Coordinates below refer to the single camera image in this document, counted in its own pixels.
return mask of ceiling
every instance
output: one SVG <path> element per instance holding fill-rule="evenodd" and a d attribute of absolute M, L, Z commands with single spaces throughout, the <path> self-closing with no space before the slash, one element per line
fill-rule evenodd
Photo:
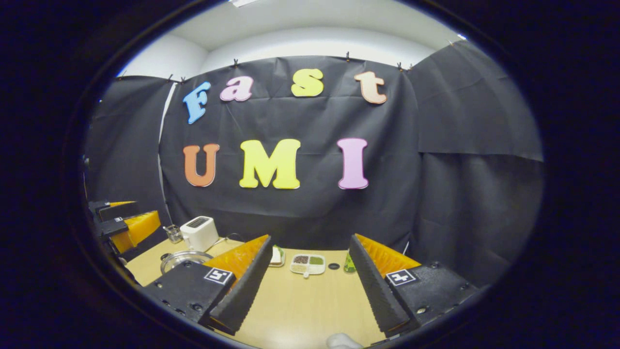
<path fill-rule="evenodd" d="M 242 7 L 226 1 L 170 34 L 212 51 L 255 35 L 308 27 L 372 30 L 435 50 L 459 40 L 445 25 L 393 0 L 258 0 Z"/>

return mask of glass cup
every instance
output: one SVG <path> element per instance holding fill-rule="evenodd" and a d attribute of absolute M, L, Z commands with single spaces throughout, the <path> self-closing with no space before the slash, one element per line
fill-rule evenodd
<path fill-rule="evenodd" d="M 164 230 L 166 231 L 166 234 L 168 234 L 168 239 L 170 242 L 179 243 L 183 240 L 183 235 L 181 235 L 181 231 L 176 225 L 172 224 L 168 227 L 164 227 Z"/>

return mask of black fabric curtain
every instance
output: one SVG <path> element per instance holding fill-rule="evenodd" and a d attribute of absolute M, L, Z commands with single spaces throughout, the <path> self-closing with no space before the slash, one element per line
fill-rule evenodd
<path fill-rule="evenodd" d="M 543 194 L 543 153 L 510 77 L 467 41 L 407 72 L 418 106 L 420 197 L 409 255 L 476 286 L 518 257 Z"/>
<path fill-rule="evenodd" d="M 296 71 L 322 71 L 324 90 L 317 97 L 295 97 Z M 364 100 L 353 77 L 374 71 L 385 80 L 379 92 L 384 104 Z M 244 102 L 219 98 L 226 83 L 238 76 L 254 79 Z M 192 124 L 183 98 L 209 81 L 205 113 Z M 334 57 L 271 58 L 211 71 L 176 87 L 164 120 L 160 144 L 164 192 L 176 224 L 198 215 L 215 218 L 218 233 L 244 239 L 270 234 L 283 247 L 346 249 L 353 233 L 361 233 L 402 251 L 412 233 L 421 157 L 417 151 L 415 98 L 411 83 L 395 66 Z M 361 190 L 343 190 L 341 138 L 368 142 L 363 150 Z M 297 139 L 298 189 L 242 188 L 244 167 L 240 144 L 260 140 L 268 155 L 286 138 Z M 184 175 L 183 148 L 217 143 L 216 174 L 204 188 Z M 197 156 L 197 173 L 206 156 Z"/>
<path fill-rule="evenodd" d="M 159 179 L 159 129 L 172 83 L 160 78 L 116 79 L 102 97 L 87 133 L 86 192 L 89 201 L 138 201 L 141 212 L 157 210 L 170 225 Z M 134 250 L 130 260 L 166 238 L 159 228 Z"/>
<path fill-rule="evenodd" d="M 295 97 L 292 77 L 319 69 L 324 90 Z M 373 71 L 383 104 L 369 103 L 354 76 Z M 252 96 L 223 101 L 235 77 L 250 76 Z M 189 123 L 184 98 L 205 81 L 204 114 Z M 89 199 L 138 200 L 164 225 L 198 215 L 220 236 L 270 234 L 288 248 L 345 249 L 360 233 L 412 258 L 445 263 L 476 286 L 496 280 L 518 257 L 543 191 L 536 124 L 514 82 L 468 42 L 437 51 L 401 71 L 371 61 L 286 57 L 241 63 L 179 83 L 159 128 L 171 84 L 132 77 L 115 82 L 97 111 L 86 157 Z M 363 138 L 365 189 L 343 190 L 337 141 Z M 244 151 L 259 140 L 271 155 L 280 140 L 299 140 L 298 189 L 242 188 Z M 215 178 L 197 187 L 185 177 L 183 149 L 219 145 Z M 164 193 L 159 184 L 161 159 Z M 206 170 L 197 155 L 196 173 Z M 132 253 L 165 238 L 158 231 Z"/>

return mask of metal bowl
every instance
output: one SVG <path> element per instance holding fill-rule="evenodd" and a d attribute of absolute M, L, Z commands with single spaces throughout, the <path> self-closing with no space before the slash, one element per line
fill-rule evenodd
<path fill-rule="evenodd" d="M 168 257 L 166 257 L 161 262 L 161 267 L 159 269 L 161 270 L 161 274 L 163 275 L 164 273 L 170 271 L 172 268 L 174 268 L 175 266 L 183 262 L 187 261 L 187 262 L 202 264 L 212 258 L 213 256 L 209 255 L 208 253 L 199 252 L 199 251 L 175 252 L 169 255 Z"/>

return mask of brown food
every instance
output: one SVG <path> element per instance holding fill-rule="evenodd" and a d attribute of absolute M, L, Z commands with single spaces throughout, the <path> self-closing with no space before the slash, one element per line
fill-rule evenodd
<path fill-rule="evenodd" d="M 293 260 L 295 263 L 306 264 L 308 262 L 308 256 L 297 256 Z"/>

